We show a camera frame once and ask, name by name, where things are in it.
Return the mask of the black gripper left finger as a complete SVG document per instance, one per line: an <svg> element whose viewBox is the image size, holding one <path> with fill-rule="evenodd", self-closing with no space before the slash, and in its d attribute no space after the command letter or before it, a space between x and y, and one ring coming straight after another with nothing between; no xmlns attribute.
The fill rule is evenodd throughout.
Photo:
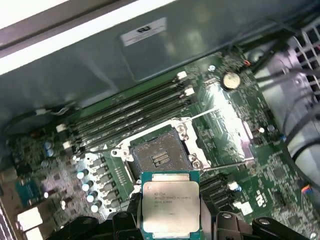
<svg viewBox="0 0 320 240"><path fill-rule="evenodd" d="M91 216L80 216L58 231L59 240L140 240L138 223L142 194L134 193L126 211L115 213L100 223Z"/></svg>

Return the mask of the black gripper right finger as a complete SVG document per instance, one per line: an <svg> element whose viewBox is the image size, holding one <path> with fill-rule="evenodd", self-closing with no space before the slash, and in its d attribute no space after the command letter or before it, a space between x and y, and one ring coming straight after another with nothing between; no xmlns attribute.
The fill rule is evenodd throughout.
<svg viewBox="0 0 320 240"><path fill-rule="evenodd" d="M229 211L217 212L213 203L200 199L200 232L206 240L284 240L272 218L257 217L251 224Z"/></svg>

